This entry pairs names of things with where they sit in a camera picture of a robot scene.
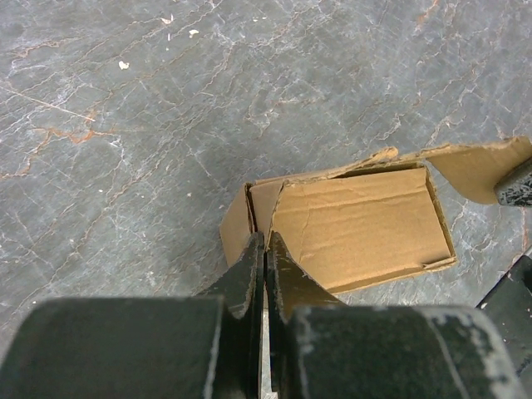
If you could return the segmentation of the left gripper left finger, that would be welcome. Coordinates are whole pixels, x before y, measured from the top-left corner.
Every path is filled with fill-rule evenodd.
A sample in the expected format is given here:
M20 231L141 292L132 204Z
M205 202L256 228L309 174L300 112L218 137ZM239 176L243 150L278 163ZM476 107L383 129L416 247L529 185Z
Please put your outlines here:
M257 398L264 238L192 297L59 298L1 365L4 398Z

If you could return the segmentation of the small cardboard box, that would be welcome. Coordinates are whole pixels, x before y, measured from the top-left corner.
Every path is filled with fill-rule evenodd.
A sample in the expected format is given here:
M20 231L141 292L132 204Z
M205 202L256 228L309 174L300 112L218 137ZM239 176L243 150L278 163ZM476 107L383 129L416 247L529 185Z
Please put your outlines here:
M530 140L443 145L400 155L388 147L336 169L241 187L220 225L228 264L254 233L280 234L293 259L331 293L449 268L456 251L431 178L494 204L495 185L531 156Z

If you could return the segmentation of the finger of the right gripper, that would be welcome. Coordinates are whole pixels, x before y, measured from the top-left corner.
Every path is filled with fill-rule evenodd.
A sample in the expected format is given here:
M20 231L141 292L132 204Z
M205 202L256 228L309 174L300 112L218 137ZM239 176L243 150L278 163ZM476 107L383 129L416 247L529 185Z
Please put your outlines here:
M495 185L498 204L512 207L532 205L531 162L532 159L529 158L516 166Z

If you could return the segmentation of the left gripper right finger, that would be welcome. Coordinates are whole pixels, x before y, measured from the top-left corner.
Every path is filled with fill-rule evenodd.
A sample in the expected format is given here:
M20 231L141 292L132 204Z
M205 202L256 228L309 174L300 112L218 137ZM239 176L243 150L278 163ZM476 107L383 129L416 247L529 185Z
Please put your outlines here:
M281 398L524 398L494 323L461 306L349 306L272 233L271 387Z

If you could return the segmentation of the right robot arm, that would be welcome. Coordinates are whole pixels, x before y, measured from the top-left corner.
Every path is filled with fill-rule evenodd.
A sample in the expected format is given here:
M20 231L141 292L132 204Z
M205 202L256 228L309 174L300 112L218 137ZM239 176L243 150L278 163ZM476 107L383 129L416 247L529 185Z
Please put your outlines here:
M531 160L516 166L494 187L500 205L531 207ZM511 268L477 305L502 328L517 374L531 372L531 248L518 257Z

